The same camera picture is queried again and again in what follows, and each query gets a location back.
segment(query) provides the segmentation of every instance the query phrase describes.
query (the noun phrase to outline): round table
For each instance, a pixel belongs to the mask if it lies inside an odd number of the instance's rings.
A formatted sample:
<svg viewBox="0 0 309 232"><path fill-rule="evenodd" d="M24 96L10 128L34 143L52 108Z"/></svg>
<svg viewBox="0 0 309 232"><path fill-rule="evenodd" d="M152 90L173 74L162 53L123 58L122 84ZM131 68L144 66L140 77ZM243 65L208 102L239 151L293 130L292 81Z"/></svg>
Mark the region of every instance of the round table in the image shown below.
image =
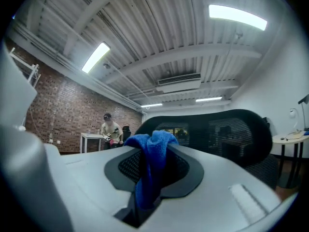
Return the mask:
<svg viewBox="0 0 309 232"><path fill-rule="evenodd" d="M276 136L273 136L272 138L272 142L274 144L281 145L281 160L280 160L279 176L278 176L278 179L279 179L278 186L279 187L291 189L300 184L300 178L298 174L299 174L301 159L303 155L303 146L304 146L304 141L309 139L309 135L304 136L304 133L305 131L301 131L298 134L276 135ZM282 174L285 145L291 145L291 144L294 144L294 156L293 156L293 161L292 161L292 169L290 173ZM300 150L299 150L299 157L297 158L298 144L300 144Z"/></svg>

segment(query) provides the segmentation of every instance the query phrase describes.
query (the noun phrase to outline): ceiling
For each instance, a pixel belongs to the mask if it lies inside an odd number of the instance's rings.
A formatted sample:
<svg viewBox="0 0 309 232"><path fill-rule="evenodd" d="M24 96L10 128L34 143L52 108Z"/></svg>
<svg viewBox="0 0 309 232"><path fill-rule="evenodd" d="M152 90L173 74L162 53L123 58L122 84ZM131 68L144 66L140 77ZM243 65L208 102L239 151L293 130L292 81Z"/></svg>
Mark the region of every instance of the ceiling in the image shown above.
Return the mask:
<svg viewBox="0 0 309 232"><path fill-rule="evenodd" d="M212 19L210 4L255 14L267 28ZM87 78L116 101L134 108L194 106L199 98L228 100L256 73L284 11L279 0L29 0L16 14L13 33L79 75L105 42L111 50ZM198 88L156 90L160 79L192 73L201 75Z"/></svg>

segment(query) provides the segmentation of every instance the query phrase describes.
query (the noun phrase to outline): table leg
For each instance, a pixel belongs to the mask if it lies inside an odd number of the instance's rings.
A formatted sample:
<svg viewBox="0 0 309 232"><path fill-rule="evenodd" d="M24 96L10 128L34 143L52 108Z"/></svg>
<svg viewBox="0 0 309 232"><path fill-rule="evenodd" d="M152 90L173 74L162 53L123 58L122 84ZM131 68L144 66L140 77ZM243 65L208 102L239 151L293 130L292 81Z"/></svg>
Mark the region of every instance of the table leg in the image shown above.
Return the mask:
<svg viewBox="0 0 309 232"><path fill-rule="evenodd" d="M84 152L87 153L87 138L85 138L85 146L84 146Z"/></svg>
<svg viewBox="0 0 309 232"><path fill-rule="evenodd" d="M298 157L298 162L297 162L297 167L296 167L296 172L295 172L295 176L294 179L298 178L298 174L299 174L299 170L300 170L300 166L301 166L301 159L303 156L303 146L304 146L304 142L300 143L300 149L299 149L299 157Z"/></svg>
<svg viewBox="0 0 309 232"><path fill-rule="evenodd" d="M81 136L81 144L79 146L79 150L80 150L80 153L82 154L83 152L83 137Z"/></svg>
<svg viewBox="0 0 309 232"><path fill-rule="evenodd" d="M283 162L284 162L284 151L285 151L285 145L282 145L278 179L281 177L281 173L282 173Z"/></svg>
<svg viewBox="0 0 309 232"><path fill-rule="evenodd" d="M287 185L286 185L287 188L290 187L291 182L292 182L293 177L294 177L295 167L296 167L296 163L297 163L297 154L298 154L298 144L294 144L293 163L292 163L292 169L291 169L291 172L290 172L290 176L289 176L289 179L288 179L288 183L287 183Z"/></svg>

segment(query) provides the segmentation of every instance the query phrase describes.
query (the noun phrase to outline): white wall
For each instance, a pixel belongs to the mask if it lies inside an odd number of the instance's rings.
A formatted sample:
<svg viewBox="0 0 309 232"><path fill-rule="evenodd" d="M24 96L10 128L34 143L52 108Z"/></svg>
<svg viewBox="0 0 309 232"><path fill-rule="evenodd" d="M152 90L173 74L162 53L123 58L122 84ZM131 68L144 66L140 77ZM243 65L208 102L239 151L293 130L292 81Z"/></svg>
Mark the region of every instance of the white wall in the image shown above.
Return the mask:
<svg viewBox="0 0 309 232"><path fill-rule="evenodd" d="M150 119L152 117L156 117L156 116L182 116L182 115L211 114L211 113L222 112L225 110L226 110L226 106L206 106L206 107L184 108L184 109L168 110L168 111L156 111L156 112L147 113L145 120Z"/></svg>
<svg viewBox="0 0 309 232"><path fill-rule="evenodd" d="M305 35L295 28L289 33L279 55L267 63L258 77L249 81L238 97L232 97L230 104L231 109L248 109L269 118L273 135L293 131L295 119L289 118L290 108L299 112L297 128L304 128L301 105L297 102L309 94L309 51ZM304 109L308 127L309 104ZM286 146L286 156L293 156L293 152L293 146ZM274 145L271 153L280 155L281 147ZM309 158L308 141L304 143L303 156Z"/></svg>

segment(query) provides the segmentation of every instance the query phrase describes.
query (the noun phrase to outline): white table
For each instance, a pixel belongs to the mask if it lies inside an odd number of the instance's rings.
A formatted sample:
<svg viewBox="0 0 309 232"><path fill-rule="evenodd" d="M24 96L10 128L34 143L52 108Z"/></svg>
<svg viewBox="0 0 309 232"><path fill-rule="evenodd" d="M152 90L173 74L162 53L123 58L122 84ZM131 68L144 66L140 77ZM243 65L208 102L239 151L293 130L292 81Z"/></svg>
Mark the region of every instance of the white table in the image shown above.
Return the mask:
<svg viewBox="0 0 309 232"><path fill-rule="evenodd" d="M99 151L101 150L101 139L104 138L102 135L81 133L80 153L83 152L83 138L85 139L84 153L87 153L87 140L88 139L98 139L98 150Z"/></svg>
<svg viewBox="0 0 309 232"><path fill-rule="evenodd" d="M272 142L274 144L281 145L281 160L280 160L280 166L279 166L278 185L282 188L288 188L288 189L294 188L300 183L298 174L299 174L301 159L303 155L304 141L309 139L309 135L304 136L304 133L305 133L304 131L301 131L298 134L288 134L288 135L283 134L283 135L276 135L272 137ZM293 156L293 162L292 162L292 169L289 174L282 174L285 145L289 145L289 144L294 144L294 156ZM300 144L300 149L299 149L299 157L297 158L298 144Z"/></svg>

